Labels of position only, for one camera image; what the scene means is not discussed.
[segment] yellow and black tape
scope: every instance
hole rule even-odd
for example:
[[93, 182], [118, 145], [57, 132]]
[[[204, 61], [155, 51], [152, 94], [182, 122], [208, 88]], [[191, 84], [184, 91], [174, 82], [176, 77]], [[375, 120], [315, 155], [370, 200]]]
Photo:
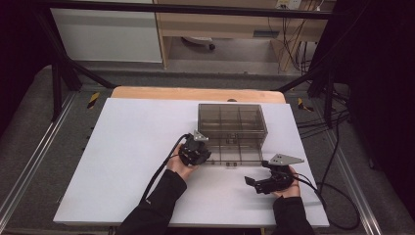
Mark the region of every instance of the yellow and black tape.
[[100, 97], [100, 93], [99, 92], [95, 92], [91, 96], [91, 99], [89, 100], [88, 106], [86, 107], [88, 110], [94, 108], [95, 102], [97, 102], [98, 97]]
[[307, 110], [309, 112], [314, 112], [314, 109], [312, 107], [307, 107], [302, 103], [301, 98], [299, 98], [299, 110]]

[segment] hand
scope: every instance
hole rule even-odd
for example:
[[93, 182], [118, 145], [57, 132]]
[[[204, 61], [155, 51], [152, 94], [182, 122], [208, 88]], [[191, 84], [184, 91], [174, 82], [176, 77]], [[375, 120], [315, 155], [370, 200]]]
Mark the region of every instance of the hand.
[[187, 180], [190, 174], [199, 168], [198, 165], [184, 165], [181, 162], [179, 157], [179, 149], [181, 144], [177, 145], [176, 149], [173, 152], [174, 157], [170, 158], [167, 163], [167, 169], [170, 169], [173, 172], [177, 172], [183, 180]]
[[[290, 167], [290, 171], [295, 177], [299, 177], [299, 175], [296, 173], [296, 171]], [[299, 181], [294, 179], [293, 183], [290, 185], [288, 189], [282, 190], [282, 191], [275, 191], [272, 192], [272, 194], [279, 198], [281, 196], [284, 196], [284, 198], [291, 198], [291, 197], [299, 197], [300, 196], [300, 186]]]

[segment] wooden desk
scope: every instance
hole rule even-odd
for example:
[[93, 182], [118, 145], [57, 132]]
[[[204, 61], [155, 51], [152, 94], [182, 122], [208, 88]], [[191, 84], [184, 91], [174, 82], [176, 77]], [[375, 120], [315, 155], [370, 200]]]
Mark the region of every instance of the wooden desk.
[[[218, 7], [245, 7], [259, 9], [275, 9], [275, 0], [153, 0], [156, 4], [180, 4]], [[299, 9], [313, 11], [319, 1], [302, 0]], [[168, 66], [171, 37], [212, 37], [212, 38], [254, 38], [256, 30], [279, 32], [276, 38], [269, 37], [274, 53], [279, 60], [282, 71], [291, 64], [290, 55], [283, 44], [283, 21], [276, 18], [212, 16], [191, 14], [156, 14], [161, 57], [164, 66]], [[300, 46], [301, 41], [318, 42], [326, 26], [324, 20], [307, 20], [302, 28], [302, 19], [287, 21], [286, 38], [291, 55]]]
[[[261, 104], [268, 120], [262, 157], [270, 160], [278, 151], [304, 159], [304, 164], [294, 168], [314, 182], [291, 107], [284, 104], [281, 93], [118, 87], [101, 112], [54, 221], [66, 225], [119, 225], [138, 204], [176, 138], [197, 128], [200, 103], [223, 103], [228, 99], [249, 102], [250, 97]], [[246, 185], [244, 176], [259, 180], [269, 177], [269, 170], [261, 166], [202, 165], [187, 181], [188, 189], [176, 203], [170, 226], [274, 226], [275, 198], [258, 195]], [[307, 186], [300, 188], [310, 224], [328, 226], [316, 195]]]

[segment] hand-mounted device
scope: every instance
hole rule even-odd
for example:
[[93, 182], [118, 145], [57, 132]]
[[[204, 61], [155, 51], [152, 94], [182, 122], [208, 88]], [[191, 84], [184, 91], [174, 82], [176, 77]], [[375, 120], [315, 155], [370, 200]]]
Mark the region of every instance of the hand-mounted device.
[[179, 157], [185, 165], [201, 165], [207, 161], [211, 152], [206, 148], [205, 141], [208, 138], [195, 130], [194, 135], [188, 134], [186, 143], [179, 149]]
[[269, 162], [262, 161], [262, 166], [269, 168], [271, 177], [255, 181], [245, 176], [245, 182], [253, 186], [257, 194], [269, 194], [275, 191], [282, 191], [290, 187], [293, 183], [293, 174], [289, 165], [303, 163], [304, 160], [290, 157], [287, 155], [277, 154]]

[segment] power outlet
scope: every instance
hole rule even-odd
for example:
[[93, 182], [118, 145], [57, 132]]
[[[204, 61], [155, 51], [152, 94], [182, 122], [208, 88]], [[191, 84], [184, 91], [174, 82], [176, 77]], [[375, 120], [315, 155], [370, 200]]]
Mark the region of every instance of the power outlet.
[[275, 4], [276, 9], [286, 9], [290, 5], [290, 0], [277, 0], [277, 4]]
[[287, 5], [290, 10], [298, 10], [301, 4], [301, 0], [291, 0]]

